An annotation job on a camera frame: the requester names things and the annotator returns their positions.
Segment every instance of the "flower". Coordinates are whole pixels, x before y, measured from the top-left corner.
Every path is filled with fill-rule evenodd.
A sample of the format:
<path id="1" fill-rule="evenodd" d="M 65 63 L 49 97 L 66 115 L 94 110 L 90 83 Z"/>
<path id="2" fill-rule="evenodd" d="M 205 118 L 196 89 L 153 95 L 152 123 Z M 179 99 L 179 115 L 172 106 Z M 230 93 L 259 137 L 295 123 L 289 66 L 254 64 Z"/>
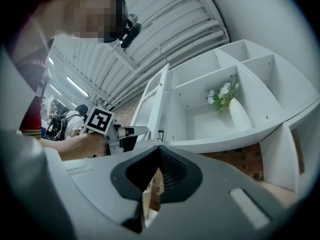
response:
<path id="1" fill-rule="evenodd" d="M 228 86 L 224 85 L 222 86 L 222 88 L 220 89 L 220 93 L 221 94 L 227 94 L 229 92 Z"/>
<path id="2" fill-rule="evenodd" d="M 209 104 L 213 104 L 215 102 L 214 98 L 210 97 L 210 96 L 208 96 L 207 101 L 208 101 Z"/>
<path id="3" fill-rule="evenodd" d="M 230 84 L 230 82 L 226 82 L 224 85 L 223 85 L 223 87 L 230 87 L 231 86 L 231 84 Z"/>
<path id="4" fill-rule="evenodd" d="M 214 90 L 209 91 L 208 97 L 213 97 L 213 96 L 215 96 L 215 91 Z"/>

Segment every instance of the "white ceiling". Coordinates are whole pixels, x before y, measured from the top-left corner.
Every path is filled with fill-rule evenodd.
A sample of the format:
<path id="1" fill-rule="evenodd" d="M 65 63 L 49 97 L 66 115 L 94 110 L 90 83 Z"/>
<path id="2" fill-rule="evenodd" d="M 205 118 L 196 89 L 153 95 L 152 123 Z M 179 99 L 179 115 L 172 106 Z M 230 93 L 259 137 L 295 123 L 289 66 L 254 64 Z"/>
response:
<path id="1" fill-rule="evenodd" d="M 167 62 L 172 68 L 229 42 L 212 0 L 125 1 L 128 13 L 138 15 L 142 24 L 142 31 L 127 49 L 118 43 L 56 38 L 50 53 L 54 60 L 54 65 L 49 63 L 51 84 L 66 102 L 93 107 L 100 98 L 106 108 L 118 107 L 142 92 L 148 79 Z M 89 97 L 74 88 L 67 76 Z"/>

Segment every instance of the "fluorescent light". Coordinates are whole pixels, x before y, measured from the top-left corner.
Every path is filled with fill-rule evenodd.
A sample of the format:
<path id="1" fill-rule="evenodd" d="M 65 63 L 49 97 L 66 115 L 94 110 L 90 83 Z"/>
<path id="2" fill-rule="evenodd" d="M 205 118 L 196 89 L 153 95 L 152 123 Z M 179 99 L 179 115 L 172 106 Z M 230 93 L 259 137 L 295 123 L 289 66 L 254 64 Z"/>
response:
<path id="1" fill-rule="evenodd" d="M 72 81 L 72 80 L 70 79 L 69 76 L 67 76 L 66 79 L 67 79 L 71 84 L 73 84 L 73 86 L 74 86 L 75 88 L 77 88 L 84 96 L 86 96 L 86 97 L 89 96 L 89 94 L 86 93 L 84 90 L 82 90 L 74 81 Z"/>
<path id="2" fill-rule="evenodd" d="M 56 88 L 54 88 L 51 84 L 50 84 L 50 86 L 51 86 L 51 87 L 52 87 L 52 89 L 54 89 L 54 90 L 55 90 L 59 95 L 61 95 L 61 93 L 60 93 L 60 92 L 58 92 Z"/>
<path id="3" fill-rule="evenodd" d="M 52 58 L 49 57 L 49 61 L 51 62 L 52 65 L 55 64 L 54 60 Z"/>
<path id="4" fill-rule="evenodd" d="M 66 105 L 65 104 L 63 104 L 60 100 L 58 100 L 58 99 L 56 99 L 58 102 L 60 102 L 62 105 L 64 105 L 65 107 L 66 107 Z"/>

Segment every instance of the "hand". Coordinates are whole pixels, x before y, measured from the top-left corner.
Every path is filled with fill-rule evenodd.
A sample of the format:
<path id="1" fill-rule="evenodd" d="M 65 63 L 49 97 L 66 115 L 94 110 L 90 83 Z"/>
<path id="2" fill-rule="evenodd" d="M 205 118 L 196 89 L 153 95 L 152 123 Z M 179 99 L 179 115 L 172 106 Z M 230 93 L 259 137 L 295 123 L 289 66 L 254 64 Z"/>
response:
<path id="1" fill-rule="evenodd" d="M 97 155 L 98 157 L 104 157 L 105 154 L 105 149 L 108 145 L 106 138 L 99 133 L 88 133 L 90 138 L 92 139 L 92 144 L 94 145 L 94 154 Z"/>

